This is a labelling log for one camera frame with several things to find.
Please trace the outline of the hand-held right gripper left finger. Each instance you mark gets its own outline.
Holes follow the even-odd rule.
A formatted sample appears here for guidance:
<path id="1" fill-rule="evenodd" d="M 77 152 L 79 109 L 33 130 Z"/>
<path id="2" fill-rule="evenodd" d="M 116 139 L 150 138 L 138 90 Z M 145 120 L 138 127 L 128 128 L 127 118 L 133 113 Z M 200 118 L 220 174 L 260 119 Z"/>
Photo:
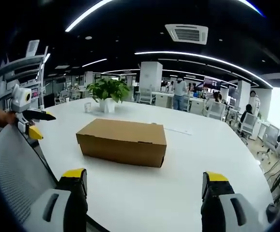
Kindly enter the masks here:
<path id="1" fill-rule="evenodd" d="M 24 228 L 28 232 L 85 232 L 86 199 L 86 169 L 68 170 L 55 188 L 46 190 L 33 203 Z"/>

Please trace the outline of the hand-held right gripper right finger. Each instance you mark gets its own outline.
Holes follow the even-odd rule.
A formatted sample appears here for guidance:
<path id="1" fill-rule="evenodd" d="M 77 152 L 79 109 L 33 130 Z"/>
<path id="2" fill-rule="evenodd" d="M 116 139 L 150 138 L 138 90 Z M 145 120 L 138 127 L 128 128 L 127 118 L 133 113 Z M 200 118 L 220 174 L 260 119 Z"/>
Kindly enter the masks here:
<path id="1" fill-rule="evenodd" d="M 200 212 L 203 232 L 256 231 L 255 209 L 222 174 L 203 173 Z"/>

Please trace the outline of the person's left hand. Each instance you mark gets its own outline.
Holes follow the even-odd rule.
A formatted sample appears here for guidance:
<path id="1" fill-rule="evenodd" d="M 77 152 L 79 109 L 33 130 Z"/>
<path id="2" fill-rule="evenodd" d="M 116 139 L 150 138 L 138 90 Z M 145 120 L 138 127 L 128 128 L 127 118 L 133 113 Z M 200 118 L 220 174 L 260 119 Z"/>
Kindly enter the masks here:
<path id="1" fill-rule="evenodd" d="M 3 128 L 8 124 L 14 124 L 16 120 L 15 112 L 13 111 L 4 111 L 0 109 L 0 127 Z"/>

